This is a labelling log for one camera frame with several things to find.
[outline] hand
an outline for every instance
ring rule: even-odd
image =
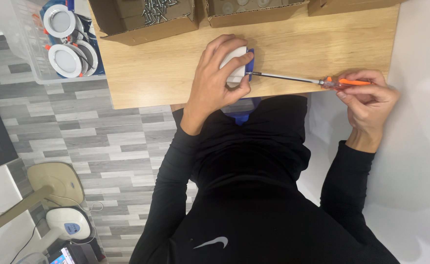
[[[232,58],[223,68],[220,64],[235,49],[247,45],[247,40],[234,34],[221,35],[212,40],[202,52],[195,70],[194,82],[187,105],[184,108],[181,128],[189,135],[198,135],[206,118],[218,109],[231,105],[251,92],[249,75],[241,80],[239,88],[229,91],[226,80],[234,70],[246,65],[254,58],[252,52]]]
[[[339,79],[370,81],[373,85],[357,86],[337,92],[347,107],[353,127],[346,145],[356,150],[375,153],[381,142],[386,118],[399,99],[399,92],[388,88],[384,76],[377,70],[349,71]]]

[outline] screwdriver shaft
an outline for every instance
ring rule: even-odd
[[[270,74],[270,73],[263,73],[263,72],[252,71],[252,72],[248,72],[247,74],[258,75],[258,76],[265,76],[265,77],[272,77],[272,78],[278,78],[278,79],[285,79],[285,80],[292,80],[292,81],[300,81],[300,82],[312,83],[312,84],[317,84],[317,85],[321,84],[321,80],[311,80],[311,79],[290,77],[290,76]]]

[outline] wrist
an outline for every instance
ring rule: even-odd
[[[345,144],[358,151],[376,153],[381,139],[382,132],[367,133],[354,128]]]
[[[208,115],[201,112],[191,111],[190,108],[184,108],[183,118],[181,120],[181,128],[186,134],[195,136],[200,134],[202,126],[207,119]]]

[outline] nike logo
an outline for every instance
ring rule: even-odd
[[[206,246],[206,245],[215,244],[217,242],[223,243],[223,248],[225,248],[226,245],[228,244],[228,238],[226,238],[224,236],[219,236],[219,237],[215,238],[214,240],[210,240],[209,242],[205,242],[202,245],[195,247],[194,249],[200,248],[200,247],[203,247],[203,246]]]

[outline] screwdriver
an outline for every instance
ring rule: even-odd
[[[255,72],[255,71],[247,72],[247,74],[312,83],[312,84],[320,85],[321,88],[323,88],[323,89],[334,89],[336,91],[342,91],[343,89],[347,89],[349,87],[354,87],[354,86],[363,86],[363,85],[373,84],[371,82],[349,81],[347,79],[340,79],[339,80],[338,78],[330,77],[330,76],[325,77],[322,80],[311,80],[311,79],[304,79],[304,78],[297,78],[297,77],[290,77],[290,76],[284,76],[284,75]]]

